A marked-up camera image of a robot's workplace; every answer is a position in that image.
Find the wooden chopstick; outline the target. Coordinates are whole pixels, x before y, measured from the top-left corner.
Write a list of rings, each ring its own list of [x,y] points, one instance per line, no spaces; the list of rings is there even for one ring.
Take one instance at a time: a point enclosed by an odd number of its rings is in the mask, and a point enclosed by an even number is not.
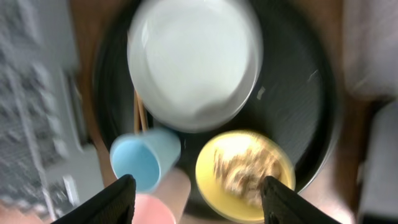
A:
[[[140,116],[138,107],[138,97],[136,91],[134,92],[134,134],[139,134],[140,131]]]
[[[142,128],[143,132],[146,132],[148,129],[146,109],[144,107],[141,97],[138,94],[136,94],[136,96],[137,96],[137,104],[138,104],[138,109],[139,109],[139,117],[140,117],[140,121],[141,121],[141,128]]]

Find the left wooden chopstick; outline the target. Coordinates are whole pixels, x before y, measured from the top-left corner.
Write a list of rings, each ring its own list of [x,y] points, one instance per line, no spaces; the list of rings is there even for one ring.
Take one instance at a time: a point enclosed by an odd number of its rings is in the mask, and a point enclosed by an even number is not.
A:
[[[138,97],[136,91],[134,92],[134,134],[139,134],[140,131],[140,116],[138,107]]]

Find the black rectangular tray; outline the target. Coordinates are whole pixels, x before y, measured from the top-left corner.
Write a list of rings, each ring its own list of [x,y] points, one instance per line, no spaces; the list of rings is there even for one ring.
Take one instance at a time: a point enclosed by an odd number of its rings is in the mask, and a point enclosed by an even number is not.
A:
[[[358,223],[397,223],[397,101],[378,109],[369,129]]]

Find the grey round plate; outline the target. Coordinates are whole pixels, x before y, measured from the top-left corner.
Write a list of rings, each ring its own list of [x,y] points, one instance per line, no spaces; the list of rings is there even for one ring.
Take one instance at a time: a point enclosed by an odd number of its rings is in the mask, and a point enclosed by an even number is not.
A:
[[[127,33],[129,74],[144,105],[186,133],[234,118],[262,59],[260,24],[248,1],[142,1]]]

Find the pink cup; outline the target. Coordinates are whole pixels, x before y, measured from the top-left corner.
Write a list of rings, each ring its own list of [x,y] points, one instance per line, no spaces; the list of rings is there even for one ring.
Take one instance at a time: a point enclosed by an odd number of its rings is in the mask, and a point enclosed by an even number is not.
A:
[[[172,169],[152,194],[136,195],[132,224],[177,224],[190,191],[188,175],[180,169]]]

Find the brown food scraps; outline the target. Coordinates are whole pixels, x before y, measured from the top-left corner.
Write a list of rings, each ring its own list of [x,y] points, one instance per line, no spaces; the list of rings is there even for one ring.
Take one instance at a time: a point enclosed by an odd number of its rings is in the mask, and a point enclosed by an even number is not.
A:
[[[213,172],[224,190],[252,207],[262,207],[261,190],[267,176],[280,178],[278,158],[264,148],[249,147],[241,152],[215,149]]]

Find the round black tray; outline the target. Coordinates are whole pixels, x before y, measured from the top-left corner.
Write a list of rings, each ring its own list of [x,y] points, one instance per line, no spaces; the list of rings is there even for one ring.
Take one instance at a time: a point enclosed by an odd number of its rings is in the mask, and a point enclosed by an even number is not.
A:
[[[335,78],[317,35],[287,1],[251,1],[263,36],[259,77],[242,110],[210,128],[176,129],[177,167],[190,179],[205,143],[224,131],[250,129],[276,142],[294,165],[296,191],[319,173],[339,130]],[[131,1],[104,35],[93,73],[93,104],[105,146],[134,126],[134,85],[127,65],[127,32],[139,7]]]

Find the clear plastic bin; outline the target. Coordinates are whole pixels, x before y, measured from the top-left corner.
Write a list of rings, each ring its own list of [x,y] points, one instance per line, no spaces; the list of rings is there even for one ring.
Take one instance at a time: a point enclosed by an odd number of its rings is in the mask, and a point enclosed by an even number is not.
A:
[[[353,96],[397,96],[397,0],[343,1],[343,68]]]

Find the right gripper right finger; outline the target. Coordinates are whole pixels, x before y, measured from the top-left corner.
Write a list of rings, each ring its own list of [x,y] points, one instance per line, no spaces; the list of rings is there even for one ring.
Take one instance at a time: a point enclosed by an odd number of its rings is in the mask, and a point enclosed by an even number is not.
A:
[[[265,224],[338,223],[274,177],[264,179],[261,197]]]

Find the yellow bowl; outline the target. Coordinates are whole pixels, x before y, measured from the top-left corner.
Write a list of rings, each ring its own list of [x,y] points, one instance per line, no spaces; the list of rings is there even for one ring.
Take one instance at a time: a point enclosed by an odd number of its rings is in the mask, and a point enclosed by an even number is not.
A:
[[[264,221],[262,207],[252,207],[243,199],[224,190],[216,179],[214,168],[215,149],[241,152],[249,147],[264,148],[278,158],[281,175],[277,179],[293,190],[295,172],[286,153],[269,138],[248,130],[235,130],[219,134],[202,148],[195,168],[198,189],[205,202],[219,215],[237,223],[260,223]]]

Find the light blue cup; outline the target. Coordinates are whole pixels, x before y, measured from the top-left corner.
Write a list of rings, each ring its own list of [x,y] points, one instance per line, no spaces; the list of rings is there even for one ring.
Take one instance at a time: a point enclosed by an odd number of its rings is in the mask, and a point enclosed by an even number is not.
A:
[[[119,136],[109,155],[117,178],[130,174],[136,180],[137,192],[150,193],[179,160],[181,143],[173,132],[155,128]]]

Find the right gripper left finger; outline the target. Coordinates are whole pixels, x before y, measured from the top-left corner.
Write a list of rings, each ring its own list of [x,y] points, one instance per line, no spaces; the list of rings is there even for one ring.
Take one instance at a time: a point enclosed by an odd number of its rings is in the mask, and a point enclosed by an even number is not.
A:
[[[54,224],[131,224],[136,180],[126,174]]]

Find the right wooden chopstick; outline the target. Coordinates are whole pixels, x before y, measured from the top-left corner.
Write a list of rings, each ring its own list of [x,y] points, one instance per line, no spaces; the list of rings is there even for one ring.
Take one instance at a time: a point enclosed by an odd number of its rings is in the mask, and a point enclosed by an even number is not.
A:
[[[141,128],[142,128],[143,132],[146,132],[148,129],[146,109],[144,107],[141,97],[138,94],[136,94],[136,96],[137,96],[137,104],[138,104],[138,109],[139,109],[139,117],[140,117],[140,121],[141,121]]]

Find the grey dishwasher rack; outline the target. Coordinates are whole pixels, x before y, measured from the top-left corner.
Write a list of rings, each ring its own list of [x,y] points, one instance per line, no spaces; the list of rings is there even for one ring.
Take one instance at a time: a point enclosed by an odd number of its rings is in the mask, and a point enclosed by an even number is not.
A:
[[[1,202],[56,220],[104,187],[66,0],[1,1]]]

